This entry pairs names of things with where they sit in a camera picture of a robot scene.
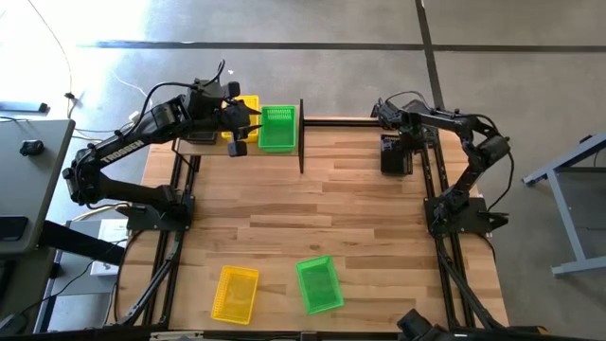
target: desk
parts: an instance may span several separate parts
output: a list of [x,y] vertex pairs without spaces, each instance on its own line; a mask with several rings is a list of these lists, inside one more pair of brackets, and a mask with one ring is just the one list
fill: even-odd
[[[203,156],[193,189],[195,222],[185,236],[169,327],[395,332],[396,321],[411,308],[445,325],[436,250],[423,215],[420,158],[415,156],[412,175],[381,175],[379,136],[384,133],[306,127],[303,174],[295,156]],[[454,181],[466,157],[455,135],[440,136]],[[144,184],[169,183],[173,158],[170,145],[152,146]],[[157,237],[158,232],[146,231],[129,251],[119,290],[122,314],[148,284]],[[490,249],[467,235],[461,235],[461,246],[470,285],[507,324]],[[333,255],[345,306],[306,315],[294,265],[325,254]],[[248,326],[210,318],[224,265],[259,269]],[[163,297],[161,290],[157,313]],[[462,321],[460,299],[455,304]]]

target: green plastic basket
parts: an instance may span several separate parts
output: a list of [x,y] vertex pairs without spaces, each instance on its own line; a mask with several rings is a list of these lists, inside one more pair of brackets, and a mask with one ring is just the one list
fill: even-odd
[[296,114],[293,105],[263,106],[258,147],[268,153],[288,153],[296,145]]
[[307,314],[316,314],[344,304],[339,278],[331,256],[322,256],[296,264],[301,295]]

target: concrete floor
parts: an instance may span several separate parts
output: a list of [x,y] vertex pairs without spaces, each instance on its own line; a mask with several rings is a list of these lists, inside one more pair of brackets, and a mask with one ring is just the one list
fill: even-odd
[[[160,81],[208,77],[220,58],[233,72],[224,80],[240,81],[245,92],[268,103],[304,98],[309,115],[365,117],[378,96],[406,89],[419,90],[431,100],[422,52],[73,47],[75,42],[105,39],[419,44],[413,0],[34,3],[67,47],[73,91],[83,94],[74,112],[80,128],[113,129],[141,105],[142,96],[117,82],[110,71],[150,89]],[[600,0],[424,3],[435,44],[606,45],[601,20],[606,3]],[[61,95],[67,76],[60,50],[26,2],[0,4],[0,13],[9,6],[0,19],[3,95],[18,97],[27,90],[30,97],[51,101],[52,116],[64,116]],[[517,181],[586,135],[606,130],[604,54],[440,52],[436,59],[447,107],[488,115],[511,136],[516,181],[497,207],[510,213],[510,223],[493,238],[509,322],[543,325],[555,334],[606,338],[606,271],[551,276],[550,266],[573,259],[560,216],[546,184],[524,188]],[[32,88],[33,80],[40,86]],[[177,89],[167,89],[156,98],[176,94]],[[68,156],[84,145],[74,140]],[[140,181],[145,159],[145,152],[136,153],[107,173]],[[606,165],[606,153],[597,162]],[[489,202],[505,187],[508,167],[504,160],[482,178],[479,186]],[[62,222],[80,212],[60,184],[49,218]],[[106,297],[62,298],[51,329],[98,326],[106,304]]]

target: yellow basket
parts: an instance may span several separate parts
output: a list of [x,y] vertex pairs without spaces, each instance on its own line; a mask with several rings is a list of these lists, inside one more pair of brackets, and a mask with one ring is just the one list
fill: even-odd
[[224,266],[212,305],[212,318],[247,325],[253,313],[258,271]]
[[[242,99],[244,104],[251,109],[255,109],[260,111],[260,105],[258,105],[258,96],[255,95],[246,95],[246,96],[238,96],[236,99]],[[250,125],[258,125],[259,115],[251,115],[250,116]],[[226,140],[231,140],[231,133],[229,132],[221,132],[221,137]],[[257,142],[258,140],[258,129],[251,132],[248,137],[246,137],[243,141],[246,143]]]

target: wooden tabletop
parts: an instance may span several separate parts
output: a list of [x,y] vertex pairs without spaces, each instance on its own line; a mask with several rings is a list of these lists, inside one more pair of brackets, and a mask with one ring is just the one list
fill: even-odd
[[[412,308],[445,326],[436,250],[422,213],[420,157],[412,175],[381,175],[380,134],[379,128],[306,128],[303,174],[296,156],[203,156],[170,328],[394,332]],[[467,160],[455,135],[440,136],[453,182]],[[169,183],[173,157],[170,145],[152,146],[143,183]],[[434,182],[439,191],[436,177]],[[148,284],[157,238],[158,232],[144,232],[129,251],[119,286],[123,314]],[[460,239],[471,287],[507,324],[490,249],[477,236]],[[306,315],[295,264],[320,255],[333,256],[345,305]],[[210,318],[224,265],[259,270],[248,326]],[[462,321],[460,299],[455,304]]]

